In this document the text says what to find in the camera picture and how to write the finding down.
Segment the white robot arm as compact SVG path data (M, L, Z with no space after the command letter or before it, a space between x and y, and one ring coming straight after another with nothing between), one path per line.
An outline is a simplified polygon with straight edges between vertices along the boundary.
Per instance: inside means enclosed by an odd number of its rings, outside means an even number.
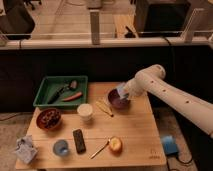
M129 96L140 96L144 91L155 95L213 139L213 104L167 84L165 76L163 66L152 65L127 81L124 91Z

